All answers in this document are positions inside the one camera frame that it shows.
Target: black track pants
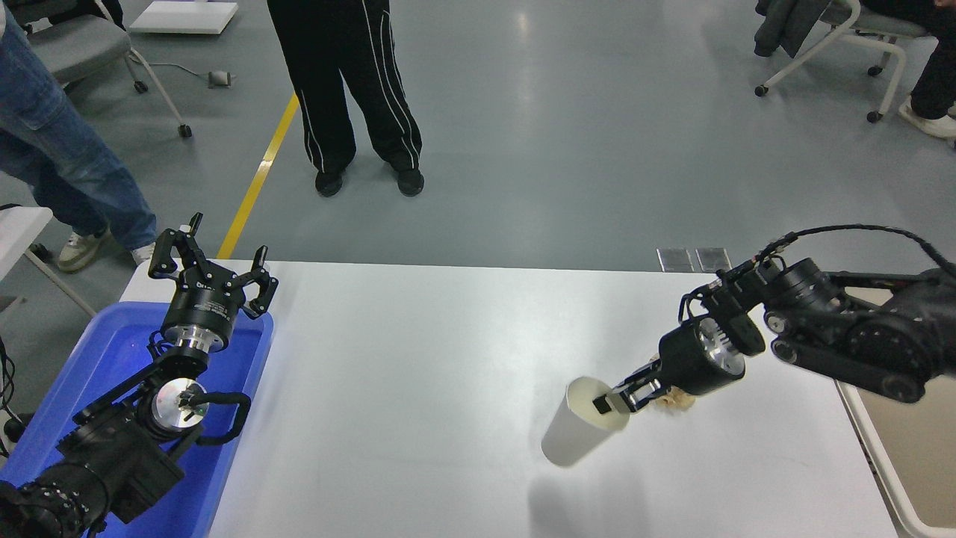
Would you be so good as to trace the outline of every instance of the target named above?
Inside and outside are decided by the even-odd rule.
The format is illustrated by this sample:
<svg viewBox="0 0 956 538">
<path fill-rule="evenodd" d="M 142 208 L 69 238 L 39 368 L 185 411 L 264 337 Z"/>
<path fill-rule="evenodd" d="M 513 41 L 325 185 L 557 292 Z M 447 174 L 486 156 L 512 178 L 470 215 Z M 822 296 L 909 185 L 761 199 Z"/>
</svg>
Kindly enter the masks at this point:
<svg viewBox="0 0 956 538">
<path fill-rule="evenodd" d="M 938 120 L 956 101 L 956 9 L 937 8 L 933 0 L 862 0 L 867 8 L 915 22 L 939 39 L 913 88 L 913 112 Z"/>
<path fill-rule="evenodd" d="M 356 154 L 342 80 L 376 153 L 395 170 L 419 167 L 422 134 L 405 102 L 388 0 L 268 0 L 302 109 L 305 147 L 322 172 Z"/>
</svg>

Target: yellow floor line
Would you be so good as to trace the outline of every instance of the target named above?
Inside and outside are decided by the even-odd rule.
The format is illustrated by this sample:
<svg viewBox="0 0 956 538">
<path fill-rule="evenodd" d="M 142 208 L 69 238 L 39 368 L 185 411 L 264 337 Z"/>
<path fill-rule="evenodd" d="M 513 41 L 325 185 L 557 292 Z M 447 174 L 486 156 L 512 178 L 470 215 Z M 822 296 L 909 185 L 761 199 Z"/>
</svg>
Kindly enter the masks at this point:
<svg viewBox="0 0 956 538">
<path fill-rule="evenodd" d="M 282 113 L 279 126 L 275 128 L 275 133 L 272 134 L 272 140 L 269 142 L 269 147 L 266 148 L 266 154 L 262 156 L 259 169 L 255 172 L 255 175 L 252 176 L 252 183 L 249 185 L 249 189 L 246 190 L 246 197 L 243 198 L 242 203 L 239 204 L 239 211 L 237 211 L 235 217 L 232 218 L 232 225 L 229 226 L 229 231 L 226 232 L 226 238 L 223 239 L 223 244 L 219 247 L 219 252 L 216 254 L 217 258 L 225 259 L 232 257 L 232 251 L 236 248 L 239 235 L 242 235 L 243 229 L 246 228 L 246 221 L 249 219 L 250 213 L 252 213 L 252 206 L 255 205 L 255 200 L 259 197 L 262 185 L 266 183 L 266 176 L 269 175 L 269 170 L 272 169 L 275 154 L 278 153 L 279 148 L 282 147 L 282 141 L 286 138 L 286 131 L 289 130 L 289 123 L 292 122 L 297 108 L 298 99 L 295 97 L 295 94 L 293 94 L 292 98 L 289 99 L 289 104 L 286 105 L 286 111 Z"/>
</svg>

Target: office chair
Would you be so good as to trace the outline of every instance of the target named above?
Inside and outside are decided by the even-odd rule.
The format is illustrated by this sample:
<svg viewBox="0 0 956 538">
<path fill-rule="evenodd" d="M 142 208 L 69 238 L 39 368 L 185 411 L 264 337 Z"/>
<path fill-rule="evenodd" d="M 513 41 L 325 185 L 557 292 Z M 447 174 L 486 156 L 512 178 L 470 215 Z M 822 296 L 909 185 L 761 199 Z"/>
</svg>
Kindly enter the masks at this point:
<svg viewBox="0 0 956 538">
<path fill-rule="evenodd" d="M 893 69 L 893 75 L 890 77 L 890 83 L 886 87 L 886 93 L 883 95 L 880 108 L 866 115 L 866 120 L 869 123 L 878 122 L 882 119 L 883 115 L 886 114 L 886 111 L 889 110 L 890 103 L 896 95 L 897 87 L 900 85 L 903 67 L 906 66 L 906 52 L 896 44 L 897 40 L 901 37 L 907 39 L 927 37 L 929 36 L 929 32 L 918 24 L 887 17 L 867 10 L 860 4 L 859 0 L 833 0 L 826 11 L 820 15 L 819 20 L 830 25 L 830 32 L 826 34 L 823 39 L 820 39 L 809 51 L 795 58 L 786 67 L 777 72 L 776 75 L 754 88 L 753 93 L 755 93 L 757 97 L 764 97 L 777 82 L 839 39 L 861 47 L 883 52 L 880 63 L 867 70 L 866 73 L 870 77 L 875 77 L 882 73 L 889 62 L 890 56 L 897 58 L 896 67 Z"/>
<path fill-rule="evenodd" d="M 50 70 L 60 84 L 69 84 L 92 75 L 113 61 L 122 58 L 126 69 L 133 77 L 133 87 L 137 93 L 144 93 L 149 88 L 140 80 L 133 68 L 134 57 L 156 88 L 160 90 L 163 100 L 173 116 L 179 122 L 179 135 L 183 138 L 192 136 L 192 129 L 185 124 L 183 117 L 173 101 L 169 98 L 165 88 L 156 78 L 152 67 L 133 48 L 129 34 L 114 24 L 109 11 L 97 0 L 99 10 L 106 19 L 93 15 L 81 15 L 65 22 L 54 24 L 49 28 L 31 33 L 27 36 L 31 48 Z M 76 6 L 76 0 L 37 0 L 31 2 L 9 2 L 8 7 L 21 26 L 30 24 L 51 15 L 57 15 L 71 10 Z"/>
</svg>

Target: cable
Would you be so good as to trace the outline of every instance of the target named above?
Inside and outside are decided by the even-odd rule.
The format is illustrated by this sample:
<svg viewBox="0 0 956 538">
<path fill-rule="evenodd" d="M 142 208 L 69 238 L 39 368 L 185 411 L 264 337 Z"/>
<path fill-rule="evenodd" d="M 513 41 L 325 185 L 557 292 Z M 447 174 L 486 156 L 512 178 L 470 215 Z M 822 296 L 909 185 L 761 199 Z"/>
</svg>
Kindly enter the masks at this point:
<svg viewBox="0 0 956 538">
<path fill-rule="evenodd" d="M 166 353 L 172 346 L 173 343 L 169 342 L 166 339 L 161 339 L 157 341 L 157 337 L 161 336 L 159 330 L 154 330 L 152 334 L 149 335 L 149 344 L 146 344 L 146 348 L 149 349 L 149 354 L 153 356 L 153 360 L 158 360 L 163 353 Z"/>
<path fill-rule="evenodd" d="M 133 60 L 134 63 L 138 63 L 139 65 L 142 65 L 142 62 L 140 61 L 139 58 L 137 58 L 137 57 L 135 57 L 135 56 L 131 56 L 130 59 Z M 196 73 L 195 71 L 189 69 L 188 67 L 185 67 L 185 66 L 183 66 L 183 65 L 180 65 L 180 64 L 178 64 L 178 63 L 168 63 L 168 62 L 164 62 L 164 63 L 150 63 L 149 65 L 152 65 L 152 66 L 168 65 L 168 66 L 170 66 L 170 67 L 178 67 L 178 68 L 182 69 L 183 71 L 186 71 L 187 73 L 189 73 L 189 74 L 191 74 L 191 75 L 195 75 L 196 77 L 203 78 L 203 79 L 206 78 L 206 77 L 200 75 L 199 73 Z"/>
<path fill-rule="evenodd" d="M 16 374 L 16 365 L 7 354 L 7 347 L 4 346 L 3 339 L 0 338 L 0 409 L 7 412 L 7 415 L 23 425 L 23 420 L 10 409 L 10 402 L 13 399 L 13 376 Z"/>
<path fill-rule="evenodd" d="M 797 239 L 799 239 L 800 237 L 804 235 L 822 234 L 824 232 L 835 232 L 835 231 L 841 231 L 841 230 L 866 230 L 866 231 L 873 231 L 873 232 L 889 232 L 890 234 L 897 234 L 897 235 L 902 235 L 904 237 L 908 237 L 916 241 L 916 243 L 920 245 L 920 248 L 923 249 L 923 252 L 925 252 L 926 255 L 930 257 L 930 259 L 935 261 L 936 264 L 939 265 L 940 269 L 943 269 L 948 275 L 956 279 L 956 265 L 953 265 L 952 262 L 944 258 L 943 255 L 940 254 L 940 252 L 933 247 L 933 245 L 929 244 L 929 241 L 923 239 L 922 237 L 916 234 L 913 234 L 912 232 L 908 232 L 900 228 L 890 228 L 887 226 L 879 226 L 875 224 L 840 224 L 836 226 L 821 226 L 819 228 L 808 228 L 807 230 L 801 230 L 799 232 L 790 232 L 789 234 L 786 234 L 783 237 L 780 237 L 779 239 L 774 241 L 773 243 L 767 245 L 767 247 L 765 247 L 764 250 L 762 250 L 760 254 L 758 254 L 754 260 L 757 263 L 760 263 L 763 260 L 769 258 L 771 255 L 780 254 L 783 251 L 783 249 L 787 248 L 788 246 L 793 244 Z"/>
<path fill-rule="evenodd" d="M 137 57 L 135 57 L 135 56 L 130 56 L 130 59 L 133 60 L 134 63 L 138 63 L 139 65 L 142 65 L 142 62 L 140 61 L 139 58 L 137 58 Z M 180 65 L 180 64 L 178 64 L 178 63 L 160 62 L 160 63 L 150 63 L 149 65 L 152 65 L 152 66 L 154 66 L 154 67 L 157 66 L 157 65 L 165 65 L 165 66 L 168 66 L 168 67 L 178 67 L 178 68 L 182 69 L 183 71 L 186 71 L 186 72 L 189 73 L 190 75 L 193 75 L 193 76 L 195 76 L 195 77 L 201 78 L 201 79 L 206 80 L 206 81 L 208 81 L 208 77 L 209 77 L 209 75 L 201 75 L 201 74 L 196 73 L 195 71 L 189 69 L 188 67 L 186 67 L 186 66 L 184 66 L 184 65 Z M 229 75 L 229 78 L 236 78 L 236 76 L 235 76 L 235 75 Z"/>
</svg>

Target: gray floor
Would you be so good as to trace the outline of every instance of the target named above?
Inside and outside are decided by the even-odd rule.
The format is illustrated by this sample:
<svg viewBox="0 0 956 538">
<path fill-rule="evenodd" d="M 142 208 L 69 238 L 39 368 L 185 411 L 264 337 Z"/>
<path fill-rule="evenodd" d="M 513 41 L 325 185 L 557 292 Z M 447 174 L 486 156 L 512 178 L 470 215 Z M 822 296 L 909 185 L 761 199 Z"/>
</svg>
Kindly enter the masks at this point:
<svg viewBox="0 0 956 538">
<path fill-rule="evenodd" d="M 126 22 L 147 4 L 125 0 Z M 398 193 L 354 114 L 358 157 L 342 192 L 319 198 L 296 117 L 233 256 L 268 244 L 275 259 L 656 271 L 657 247 L 724 247 L 739 262 L 790 230 L 873 222 L 956 258 L 956 153 L 895 106 L 881 123 L 865 121 L 886 80 L 866 77 L 875 55 L 850 45 L 757 99 L 753 87 L 788 58 L 753 54 L 762 21 L 753 4 L 395 2 L 399 66 L 424 135 L 424 192 Z M 206 214 L 199 239 L 212 255 L 292 93 L 265 4 L 240 2 L 219 36 L 134 42 L 153 62 L 236 75 L 232 88 L 210 90 L 157 67 L 192 125 L 185 141 L 156 92 L 133 92 L 121 65 L 72 94 L 161 226 Z M 907 46 L 904 90 L 933 47 Z M 0 200 L 32 203 L 11 179 L 0 181 Z M 52 223 L 40 239 L 58 249 L 68 233 Z M 830 235 L 792 251 L 831 270 L 931 263 L 890 235 Z M 67 279 L 101 308 L 132 270 L 113 247 Z M 2 334 L 19 367 L 14 409 L 32 409 L 86 320 L 23 261 L 0 295 L 29 298 Z M 671 316 L 676 305 L 653 307 Z"/>
</svg>

